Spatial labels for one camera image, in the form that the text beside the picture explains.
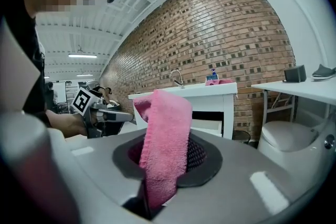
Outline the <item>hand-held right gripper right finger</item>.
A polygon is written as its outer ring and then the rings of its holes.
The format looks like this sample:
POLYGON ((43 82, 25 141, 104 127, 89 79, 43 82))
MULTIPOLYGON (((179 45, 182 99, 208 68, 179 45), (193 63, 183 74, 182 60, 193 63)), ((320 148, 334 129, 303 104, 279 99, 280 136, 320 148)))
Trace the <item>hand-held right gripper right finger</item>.
POLYGON ((51 129, 52 156, 79 210, 80 224, 287 224, 318 192, 256 149, 193 130, 206 153, 184 174, 166 207, 151 213, 144 171, 134 161, 145 130, 68 142, 51 129))

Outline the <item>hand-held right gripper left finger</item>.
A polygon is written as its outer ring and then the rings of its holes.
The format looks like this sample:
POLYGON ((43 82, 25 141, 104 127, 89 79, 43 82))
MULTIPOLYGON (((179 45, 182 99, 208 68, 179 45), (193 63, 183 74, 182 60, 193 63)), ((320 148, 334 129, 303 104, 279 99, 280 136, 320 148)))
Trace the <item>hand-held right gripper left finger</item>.
POLYGON ((79 210, 52 157, 44 123, 0 114, 0 222, 80 224, 79 210))

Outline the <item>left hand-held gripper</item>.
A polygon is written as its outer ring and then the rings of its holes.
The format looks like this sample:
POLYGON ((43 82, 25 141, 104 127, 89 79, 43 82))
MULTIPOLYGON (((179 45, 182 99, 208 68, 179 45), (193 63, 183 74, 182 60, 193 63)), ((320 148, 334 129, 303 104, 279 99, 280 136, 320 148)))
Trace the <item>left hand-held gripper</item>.
POLYGON ((125 112, 108 110, 104 99, 97 97, 85 88, 80 88, 71 107, 82 116, 87 130, 87 138, 118 135, 123 122, 131 122, 133 115, 125 112), (91 122, 91 109, 98 111, 98 121, 105 121, 103 131, 91 122))

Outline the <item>pink cloth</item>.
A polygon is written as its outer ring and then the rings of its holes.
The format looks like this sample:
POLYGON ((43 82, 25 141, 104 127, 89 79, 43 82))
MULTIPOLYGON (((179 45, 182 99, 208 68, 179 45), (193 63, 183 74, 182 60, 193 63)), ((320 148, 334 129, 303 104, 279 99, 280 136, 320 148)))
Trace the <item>pink cloth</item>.
POLYGON ((207 80, 205 82, 206 86, 215 86, 220 84, 228 84, 233 83, 234 81, 232 79, 213 79, 213 80, 207 80))
POLYGON ((145 170, 148 205, 156 209, 176 193, 176 182, 187 166, 192 105, 164 90, 133 101, 147 122, 139 166, 145 170))

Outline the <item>white drawer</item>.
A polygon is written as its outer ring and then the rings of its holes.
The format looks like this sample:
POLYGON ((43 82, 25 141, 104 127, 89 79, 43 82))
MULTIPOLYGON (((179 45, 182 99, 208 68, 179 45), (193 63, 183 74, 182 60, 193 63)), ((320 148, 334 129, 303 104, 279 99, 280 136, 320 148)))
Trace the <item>white drawer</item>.
POLYGON ((222 121, 192 119, 191 128, 222 137, 222 121))

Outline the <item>person's left forearm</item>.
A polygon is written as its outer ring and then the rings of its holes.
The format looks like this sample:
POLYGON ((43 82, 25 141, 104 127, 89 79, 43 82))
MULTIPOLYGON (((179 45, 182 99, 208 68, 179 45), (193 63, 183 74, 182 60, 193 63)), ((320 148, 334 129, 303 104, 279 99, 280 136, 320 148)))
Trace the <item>person's left forearm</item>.
POLYGON ((65 138, 77 135, 87 136, 87 129, 80 114, 56 114, 46 111, 50 126, 61 131, 65 138))

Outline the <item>black mesh waste basket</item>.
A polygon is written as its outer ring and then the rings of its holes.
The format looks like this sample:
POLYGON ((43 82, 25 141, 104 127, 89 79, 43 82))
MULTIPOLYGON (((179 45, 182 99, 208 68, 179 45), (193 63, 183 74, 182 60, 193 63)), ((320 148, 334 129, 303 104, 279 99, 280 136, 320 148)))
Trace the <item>black mesh waste basket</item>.
POLYGON ((253 148, 257 148, 259 144, 258 140, 252 139, 248 132, 242 130, 233 130, 232 139, 234 141, 249 145, 253 148))

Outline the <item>whiteboard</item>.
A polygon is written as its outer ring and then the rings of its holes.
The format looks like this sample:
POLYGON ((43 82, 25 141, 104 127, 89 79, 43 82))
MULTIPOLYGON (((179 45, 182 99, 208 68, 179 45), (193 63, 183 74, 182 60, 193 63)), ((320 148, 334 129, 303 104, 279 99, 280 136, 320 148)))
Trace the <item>whiteboard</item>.
POLYGON ((57 93, 57 103, 67 102, 65 82, 53 83, 53 90, 57 93))

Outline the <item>white toilet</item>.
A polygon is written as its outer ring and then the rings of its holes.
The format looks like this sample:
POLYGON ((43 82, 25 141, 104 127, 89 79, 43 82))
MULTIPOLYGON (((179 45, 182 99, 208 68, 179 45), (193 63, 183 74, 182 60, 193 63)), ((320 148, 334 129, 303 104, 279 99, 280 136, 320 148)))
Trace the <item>white toilet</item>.
POLYGON ((336 149, 336 110, 317 126, 307 127, 294 122, 272 121, 261 130, 258 150, 290 174, 310 177, 329 167, 336 149), (334 139, 326 149, 324 140, 334 139))

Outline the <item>chrome faucet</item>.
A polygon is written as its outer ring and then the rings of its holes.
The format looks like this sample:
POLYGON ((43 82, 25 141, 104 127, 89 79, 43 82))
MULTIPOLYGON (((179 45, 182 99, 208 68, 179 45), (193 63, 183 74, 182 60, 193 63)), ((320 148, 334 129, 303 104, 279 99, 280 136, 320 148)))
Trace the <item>chrome faucet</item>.
POLYGON ((170 77, 173 78, 173 75, 177 73, 178 74, 178 78, 174 79, 173 82, 179 86, 181 89, 184 89, 184 82, 183 82, 183 78, 182 78, 182 74, 178 69, 174 69, 170 72, 170 77))

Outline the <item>white vanity cabinet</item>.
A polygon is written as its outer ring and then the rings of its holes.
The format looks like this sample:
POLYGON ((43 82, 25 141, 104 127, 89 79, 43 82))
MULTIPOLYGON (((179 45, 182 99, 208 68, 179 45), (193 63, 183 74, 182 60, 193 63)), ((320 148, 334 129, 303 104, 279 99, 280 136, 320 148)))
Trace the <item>white vanity cabinet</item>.
POLYGON ((223 112, 224 134, 223 137, 232 139, 234 123, 234 100, 233 94, 212 95, 205 97, 187 97, 193 111, 223 112))

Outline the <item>white ceramic sink top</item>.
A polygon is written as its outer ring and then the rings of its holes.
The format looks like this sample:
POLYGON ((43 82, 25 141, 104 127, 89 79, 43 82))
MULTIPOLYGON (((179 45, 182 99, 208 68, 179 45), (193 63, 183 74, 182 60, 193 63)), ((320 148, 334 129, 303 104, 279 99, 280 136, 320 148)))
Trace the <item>white ceramic sink top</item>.
POLYGON ((180 87, 170 87, 161 89, 161 91, 166 91, 176 96, 181 96, 184 98, 205 97, 205 96, 226 95, 226 94, 236 95, 238 93, 237 83, 235 82, 218 84, 213 86, 206 86, 204 83, 200 83, 186 86, 183 89, 180 87))

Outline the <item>person's black shirt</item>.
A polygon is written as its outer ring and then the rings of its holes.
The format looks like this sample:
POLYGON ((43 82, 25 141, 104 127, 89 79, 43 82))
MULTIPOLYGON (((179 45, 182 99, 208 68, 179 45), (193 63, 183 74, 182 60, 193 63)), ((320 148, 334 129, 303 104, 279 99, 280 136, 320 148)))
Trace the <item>person's black shirt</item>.
POLYGON ((45 112, 45 57, 38 42, 35 28, 36 21, 27 14, 6 14, 5 18, 22 50, 40 72, 37 81, 28 95, 23 110, 40 119, 46 126, 50 126, 45 112))

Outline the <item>black box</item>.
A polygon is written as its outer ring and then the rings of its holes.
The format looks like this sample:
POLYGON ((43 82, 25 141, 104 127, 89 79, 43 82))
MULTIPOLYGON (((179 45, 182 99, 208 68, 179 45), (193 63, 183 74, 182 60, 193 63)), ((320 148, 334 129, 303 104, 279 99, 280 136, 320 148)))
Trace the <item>black box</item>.
POLYGON ((306 70, 304 65, 295 66, 284 70, 285 80, 288 83, 305 82, 307 79, 306 70))

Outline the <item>grey slipper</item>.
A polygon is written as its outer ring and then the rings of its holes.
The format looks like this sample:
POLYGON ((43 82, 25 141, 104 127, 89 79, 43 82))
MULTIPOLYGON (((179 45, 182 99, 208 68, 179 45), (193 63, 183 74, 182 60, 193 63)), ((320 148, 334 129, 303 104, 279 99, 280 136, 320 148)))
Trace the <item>grey slipper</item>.
POLYGON ((319 64, 319 68, 312 74, 313 80, 327 80, 336 76, 336 67, 328 68, 319 64))

